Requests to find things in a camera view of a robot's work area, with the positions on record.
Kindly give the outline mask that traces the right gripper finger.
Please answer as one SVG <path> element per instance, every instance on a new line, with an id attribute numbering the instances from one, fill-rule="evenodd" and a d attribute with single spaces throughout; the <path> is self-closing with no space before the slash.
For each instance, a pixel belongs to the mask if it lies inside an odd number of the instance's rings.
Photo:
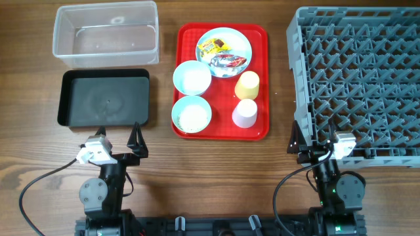
<path id="1" fill-rule="evenodd" d="M 294 121 L 291 129 L 291 137 L 287 147 L 288 154 L 307 152 L 308 146 L 297 121 Z"/>
<path id="2" fill-rule="evenodd" d="M 335 124 L 334 118 L 328 119 L 329 129 L 329 141 L 336 141 L 335 132 L 337 131 L 337 125 Z"/>

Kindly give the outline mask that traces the pink plastic cup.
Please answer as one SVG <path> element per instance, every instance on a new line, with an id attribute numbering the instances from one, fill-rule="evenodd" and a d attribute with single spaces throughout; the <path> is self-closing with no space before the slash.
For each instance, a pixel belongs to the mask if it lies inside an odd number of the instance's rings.
<path id="1" fill-rule="evenodd" d="M 257 104 L 254 100 L 240 100 L 232 112 L 232 120 L 240 128 L 250 128 L 257 120 L 257 111 Z"/>

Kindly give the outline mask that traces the green bowl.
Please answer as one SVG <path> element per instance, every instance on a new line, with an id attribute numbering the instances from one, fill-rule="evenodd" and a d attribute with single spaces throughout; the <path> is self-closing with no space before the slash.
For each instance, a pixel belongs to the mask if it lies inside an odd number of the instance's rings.
<path id="1" fill-rule="evenodd" d="M 201 96 L 184 96 L 173 105 L 171 118 L 181 132 L 194 134 L 210 124 L 212 114 L 211 106 Z"/>

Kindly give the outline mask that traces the white rice pile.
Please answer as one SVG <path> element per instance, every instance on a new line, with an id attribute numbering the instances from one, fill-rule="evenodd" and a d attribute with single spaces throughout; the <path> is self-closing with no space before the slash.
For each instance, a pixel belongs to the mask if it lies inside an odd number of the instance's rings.
<path id="1" fill-rule="evenodd" d="M 178 125 L 186 133 L 203 130 L 209 121 L 206 110 L 199 105 L 186 106 L 178 116 Z"/>

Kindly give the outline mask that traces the yellow plastic cup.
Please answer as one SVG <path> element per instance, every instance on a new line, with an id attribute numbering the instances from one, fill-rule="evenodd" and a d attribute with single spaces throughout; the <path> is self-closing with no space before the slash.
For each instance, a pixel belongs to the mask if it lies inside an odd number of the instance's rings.
<path id="1" fill-rule="evenodd" d="M 234 92 L 240 100 L 254 100 L 259 93 L 260 78 L 254 71 L 243 72 L 236 83 Z"/>

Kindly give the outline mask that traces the light blue bowl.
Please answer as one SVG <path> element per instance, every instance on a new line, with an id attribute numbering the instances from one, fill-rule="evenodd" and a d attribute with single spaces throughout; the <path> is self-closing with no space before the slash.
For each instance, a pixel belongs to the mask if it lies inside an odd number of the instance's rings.
<path id="1" fill-rule="evenodd" d="M 209 88 L 211 80 L 209 67 L 196 60 L 181 63 L 173 73 L 175 88 L 187 96 L 201 96 Z"/>

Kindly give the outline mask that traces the red foil wrapper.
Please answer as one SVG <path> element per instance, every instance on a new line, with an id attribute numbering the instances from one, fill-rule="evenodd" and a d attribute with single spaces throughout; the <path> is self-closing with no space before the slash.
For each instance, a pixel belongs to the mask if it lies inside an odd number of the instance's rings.
<path id="1" fill-rule="evenodd" d="M 216 54 L 209 65 L 216 68 L 237 68 L 247 62 L 247 58 L 233 54 Z"/>

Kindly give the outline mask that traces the light blue plate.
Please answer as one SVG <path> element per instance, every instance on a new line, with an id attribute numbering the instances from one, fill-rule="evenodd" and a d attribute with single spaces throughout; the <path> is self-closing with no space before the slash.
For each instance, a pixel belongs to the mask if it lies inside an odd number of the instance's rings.
<path id="1" fill-rule="evenodd" d="M 198 45 L 203 43 L 204 41 L 212 38 L 219 38 L 222 39 L 225 43 L 231 46 L 231 50 L 225 52 L 219 52 L 217 54 L 233 54 L 236 56 L 241 56 L 247 58 L 247 62 L 240 67 L 237 68 L 216 68 L 214 66 L 210 66 L 210 60 L 216 55 L 212 54 L 206 57 L 201 57 L 200 52 L 198 49 Z M 211 74 L 215 77 L 220 78 L 229 78 L 236 75 L 239 75 L 243 72 L 247 66 L 250 64 L 252 59 L 252 47 L 251 43 L 247 39 L 247 37 L 239 32 L 236 29 L 232 28 L 215 28 L 210 29 L 209 31 L 205 32 L 199 39 L 196 45 L 196 60 L 206 64 Z"/>

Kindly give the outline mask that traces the yellow snack wrapper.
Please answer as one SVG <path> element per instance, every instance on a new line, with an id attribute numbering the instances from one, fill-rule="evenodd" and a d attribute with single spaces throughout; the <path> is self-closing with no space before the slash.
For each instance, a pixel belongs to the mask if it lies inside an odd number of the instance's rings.
<path id="1" fill-rule="evenodd" d="M 225 43 L 222 39 L 212 38 L 204 41 L 198 45 L 199 55 L 203 58 L 219 52 L 231 50 L 231 46 Z"/>

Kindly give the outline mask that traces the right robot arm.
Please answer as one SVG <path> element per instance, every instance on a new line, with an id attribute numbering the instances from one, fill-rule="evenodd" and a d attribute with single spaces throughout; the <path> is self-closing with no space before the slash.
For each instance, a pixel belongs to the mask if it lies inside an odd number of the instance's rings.
<path id="1" fill-rule="evenodd" d="M 297 121 L 293 122 L 287 152 L 297 154 L 299 164 L 307 164 L 313 173 L 312 187 L 318 193 L 320 207 L 311 207 L 306 216 L 292 217 L 289 225 L 295 235 L 367 234 L 362 210 L 366 181 L 353 171 L 340 171 L 337 161 L 349 155 L 356 146 L 356 137 L 340 131 L 332 121 L 324 145 L 309 146 Z"/>

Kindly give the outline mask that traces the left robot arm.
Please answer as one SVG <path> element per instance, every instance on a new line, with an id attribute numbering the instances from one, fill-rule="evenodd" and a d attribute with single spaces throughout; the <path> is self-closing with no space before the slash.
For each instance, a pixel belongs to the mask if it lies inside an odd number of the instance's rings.
<path id="1" fill-rule="evenodd" d="M 76 160 L 100 168 L 97 178 L 90 178 L 79 190 L 86 219 L 75 226 L 76 236 L 140 236 L 146 230 L 130 209 L 121 208 L 126 181 L 131 181 L 127 167 L 139 166 L 148 157 L 148 148 L 142 137 L 140 125 L 135 123 L 127 142 L 129 153 L 112 153 L 106 129 L 100 127 L 94 136 L 81 146 Z"/>

